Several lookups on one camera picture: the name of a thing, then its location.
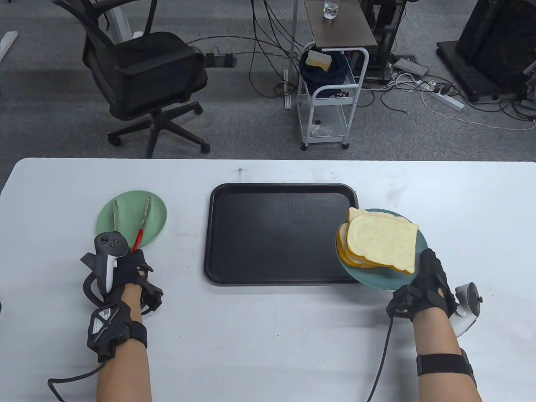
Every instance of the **chair wheel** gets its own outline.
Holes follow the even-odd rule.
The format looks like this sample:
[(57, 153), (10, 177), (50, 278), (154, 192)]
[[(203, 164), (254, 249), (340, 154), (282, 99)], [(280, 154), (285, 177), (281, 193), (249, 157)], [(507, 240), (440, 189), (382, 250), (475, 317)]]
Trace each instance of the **chair wheel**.
[(113, 146), (120, 146), (121, 145), (121, 137), (120, 136), (111, 136), (108, 135), (108, 142), (112, 144)]

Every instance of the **teal plate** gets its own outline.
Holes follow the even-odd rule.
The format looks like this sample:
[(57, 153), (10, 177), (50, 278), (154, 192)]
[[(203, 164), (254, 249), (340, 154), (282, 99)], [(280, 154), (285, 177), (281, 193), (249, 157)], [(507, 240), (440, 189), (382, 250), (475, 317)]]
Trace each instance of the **teal plate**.
[[(367, 211), (387, 212), (396, 217), (402, 216), (399, 213), (393, 211), (376, 208), (367, 209)], [(341, 265), (344, 267), (346, 272), (348, 272), (353, 278), (355, 278), (364, 285), (385, 291), (394, 291), (400, 286), (409, 285), (411, 282), (413, 282), (413, 279), (415, 279), (420, 270), (419, 258), (421, 257), (421, 253), (427, 248), (428, 244), (426, 243), (426, 239), (419, 230), (417, 232), (417, 244), (415, 246), (415, 273), (413, 273), (412, 275), (408, 275), (406, 273), (398, 272), (387, 267), (357, 268), (348, 266), (343, 262), (343, 260), (340, 259), (339, 252), (337, 250), (337, 244), (335, 243), (335, 252), (337, 254), (337, 258), (339, 259)]]

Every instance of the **bread slice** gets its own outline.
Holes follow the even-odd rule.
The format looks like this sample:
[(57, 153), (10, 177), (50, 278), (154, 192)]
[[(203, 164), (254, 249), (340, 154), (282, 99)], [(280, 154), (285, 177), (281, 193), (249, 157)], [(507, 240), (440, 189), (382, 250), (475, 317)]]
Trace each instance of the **bread slice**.
[(412, 274), (418, 230), (417, 225), (409, 222), (359, 214), (348, 227), (347, 246), (359, 258)]
[(390, 214), (388, 212), (377, 212), (377, 211), (369, 212), (367, 210), (358, 210), (357, 208), (354, 208), (354, 207), (350, 207), (350, 209), (348, 210), (348, 222), (352, 222), (352, 220), (358, 216), (367, 215), (367, 214), (374, 215), (377, 217), (391, 218), (391, 219), (399, 220), (400, 222), (409, 222), (409, 220), (407, 220), (404, 217), (396, 217), (393, 214)]
[(363, 258), (355, 257), (348, 252), (348, 244), (346, 243), (346, 237), (348, 235), (348, 224), (342, 224), (337, 234), (337, 249), (339, 251), (340, 259), (346, 265), (359, 267), (359, 268), (376, 268), (378, 265), (372, 264)]

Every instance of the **black tray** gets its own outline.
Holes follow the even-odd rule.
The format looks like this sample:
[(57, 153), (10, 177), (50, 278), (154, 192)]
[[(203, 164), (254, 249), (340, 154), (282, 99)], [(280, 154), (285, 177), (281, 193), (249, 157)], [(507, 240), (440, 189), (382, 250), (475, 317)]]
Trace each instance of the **black tray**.
[(205, 275), (234, 286), (356, 283), (335, 243), (351, 206), (344, 184), (222, 184), (210, 197)]

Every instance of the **forearm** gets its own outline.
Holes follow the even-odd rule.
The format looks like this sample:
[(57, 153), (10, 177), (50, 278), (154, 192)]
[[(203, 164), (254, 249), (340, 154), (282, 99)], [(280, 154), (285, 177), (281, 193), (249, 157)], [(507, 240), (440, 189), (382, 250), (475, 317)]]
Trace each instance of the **forearm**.
[[(130, 307), (130, 318), (142, 322), (142, 288), (128, 284), (121, 296)], [(149, 360), (145, 346), (135, 339), (119, 345), (115, 357), (99, 373), (97, 402), (151, 402)]]
[[(421, 355), (461, 350), (449, 318), (440, 308), (421, 311), (413, 320), (415, 345)], [(431, 373), (419, 377), (420, 402), (481, 402), (473, 380), (465, 374)]]

